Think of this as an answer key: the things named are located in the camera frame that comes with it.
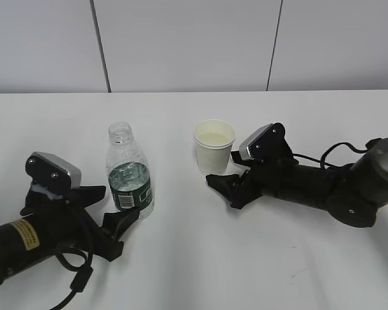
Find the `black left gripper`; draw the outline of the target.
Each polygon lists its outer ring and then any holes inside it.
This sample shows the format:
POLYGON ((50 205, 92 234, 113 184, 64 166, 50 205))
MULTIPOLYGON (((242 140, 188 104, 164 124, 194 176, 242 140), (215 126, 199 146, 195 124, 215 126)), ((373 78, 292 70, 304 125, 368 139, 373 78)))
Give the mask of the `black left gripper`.
POLYGON ((33 187, 20 214, 35 228, 40 242, 51 249, 73 245, 84 251, 92 250, 111 262, 122 254, 120 239, 138 221, 140 209, 105 213, 99 226, 86 208, 102 201, 105 193, 104 185, 80 186, 63 195, 33 187))

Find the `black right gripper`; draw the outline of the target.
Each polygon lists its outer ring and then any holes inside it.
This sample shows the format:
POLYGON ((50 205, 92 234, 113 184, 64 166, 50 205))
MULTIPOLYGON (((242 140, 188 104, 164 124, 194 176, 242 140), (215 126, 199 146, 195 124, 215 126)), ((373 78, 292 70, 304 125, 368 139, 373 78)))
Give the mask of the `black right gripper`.
POLYGON ((250 202, 264 196, 267 192, 275 196, 280 188, 281 173, 297 165, 297 160, 280 158, 274 160, 244 160, 238 150, 231 151, 234 165, 248 169, 241 175, 231 174, 206 176, 208 187, 220 194, 233 209, 242 209, 250 202))

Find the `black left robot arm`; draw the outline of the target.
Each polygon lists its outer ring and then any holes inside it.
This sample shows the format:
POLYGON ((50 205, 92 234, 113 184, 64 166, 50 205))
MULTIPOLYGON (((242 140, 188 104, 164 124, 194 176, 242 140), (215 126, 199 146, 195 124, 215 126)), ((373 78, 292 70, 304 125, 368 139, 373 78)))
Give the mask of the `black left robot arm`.
POLYGON ((106 213, 99 226, 86 208, 101 201, 105 192, 104 186, 80 187, 51 198, 29 190, 21 218, 0 226, 0 285, 55 256, 76 274, 71 290, 82 292, 93 272, 93 257, 111 262, 121 256, 124 243, 120 238, 140 215, 138 207, 106 213), (85 261, 68 267, 64 254, 77 254, 85 261))

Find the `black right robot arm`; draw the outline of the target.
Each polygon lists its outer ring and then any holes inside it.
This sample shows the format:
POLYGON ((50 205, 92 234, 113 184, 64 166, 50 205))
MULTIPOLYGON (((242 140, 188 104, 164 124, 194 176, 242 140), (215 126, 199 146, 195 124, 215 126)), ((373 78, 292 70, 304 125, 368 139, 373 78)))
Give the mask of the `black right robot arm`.
POLYGON ((362 157, 343 166, 300 164, 285 139, 264 142, 263 153, 244 160, 232 152, 243 174, 209 174, 206 182, 228 205, 241 210, 261 196, 298 203, 329 213, 346 225, 372 227, 378 210, 388 204, 388 138, 370 140, 362 157))

